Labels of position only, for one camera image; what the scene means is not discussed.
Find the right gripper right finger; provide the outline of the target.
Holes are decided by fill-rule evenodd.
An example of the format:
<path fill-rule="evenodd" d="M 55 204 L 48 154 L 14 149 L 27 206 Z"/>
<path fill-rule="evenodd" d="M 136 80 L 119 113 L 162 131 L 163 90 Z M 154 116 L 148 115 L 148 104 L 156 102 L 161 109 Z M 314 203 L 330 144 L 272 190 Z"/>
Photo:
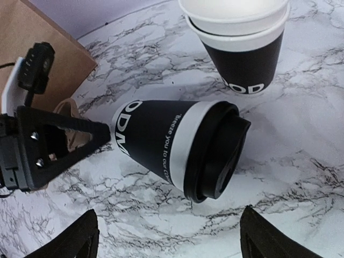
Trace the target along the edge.
<path fill-rule="evenodd" d="M 240 218 L 240 245 L 243 258 L 321 258 L 287 237 L 250 205 Z"/>

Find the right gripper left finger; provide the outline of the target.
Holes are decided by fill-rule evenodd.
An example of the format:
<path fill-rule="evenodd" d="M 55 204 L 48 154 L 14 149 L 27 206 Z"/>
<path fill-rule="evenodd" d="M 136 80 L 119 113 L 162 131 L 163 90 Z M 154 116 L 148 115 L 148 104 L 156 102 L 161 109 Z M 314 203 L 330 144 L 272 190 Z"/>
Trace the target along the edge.
<path fill-rule="evenodd" d="M 68 228 L 49 243 L 35 250 L 27 257 L 84 257 L 97 256 L 99 229 L 95 210 L 81 215 Z"/>

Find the black plastic cup lid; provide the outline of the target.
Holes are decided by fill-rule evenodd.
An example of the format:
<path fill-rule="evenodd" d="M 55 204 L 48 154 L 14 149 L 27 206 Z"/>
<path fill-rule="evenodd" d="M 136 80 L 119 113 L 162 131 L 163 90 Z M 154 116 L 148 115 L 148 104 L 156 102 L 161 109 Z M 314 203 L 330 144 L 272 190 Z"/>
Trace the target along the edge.
<path fill-rule="evenodd" d="M 183 191 L 188 200 L 201 203 L 221 196 L 236 169 L 250 125 L 234 104 L 222 101 L 211 106 L 187 160 Z"/>

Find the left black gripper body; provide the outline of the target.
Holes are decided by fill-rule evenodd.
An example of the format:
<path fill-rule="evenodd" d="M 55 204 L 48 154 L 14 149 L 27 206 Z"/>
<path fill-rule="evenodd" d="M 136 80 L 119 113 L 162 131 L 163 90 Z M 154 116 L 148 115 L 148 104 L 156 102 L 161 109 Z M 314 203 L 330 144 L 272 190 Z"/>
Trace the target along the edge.
<path fill-rule="evenodd" d="M 1 114 L 1 188 L 35 190 L 27 152 L 34 121 L 33 112 L 19 112 L 16 117 Z"/>

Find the black paper coffee cup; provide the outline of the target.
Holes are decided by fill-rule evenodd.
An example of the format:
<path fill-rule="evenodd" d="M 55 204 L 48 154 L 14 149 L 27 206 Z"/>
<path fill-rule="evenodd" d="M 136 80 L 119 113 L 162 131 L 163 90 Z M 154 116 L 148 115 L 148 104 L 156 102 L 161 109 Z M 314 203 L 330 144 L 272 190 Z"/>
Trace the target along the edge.
<path fill-rule="evenodd" d="M 118 148 L 183 193 L 187 160 L 207 111 L 222 101 L 132 101 L 111 121 Z"/>

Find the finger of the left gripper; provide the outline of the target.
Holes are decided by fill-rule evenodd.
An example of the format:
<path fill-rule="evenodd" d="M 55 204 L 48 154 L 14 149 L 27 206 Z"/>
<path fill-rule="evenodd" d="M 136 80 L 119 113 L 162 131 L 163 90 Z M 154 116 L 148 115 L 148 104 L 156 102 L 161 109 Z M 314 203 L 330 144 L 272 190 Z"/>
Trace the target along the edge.
<path fill-rule="evenodd" d="M 62 116 L 31 107 L 20 106 L 19 112 L 35 114 L 34 128 L 29 130 L 31 143 L 28 162 L 35 188 L 42 188 L 79 161 L 108 143 L 111 139 L 107 124 Z M 66 130 L 91 135 L 91 140 L 74 151 L 67 147 Z"/>

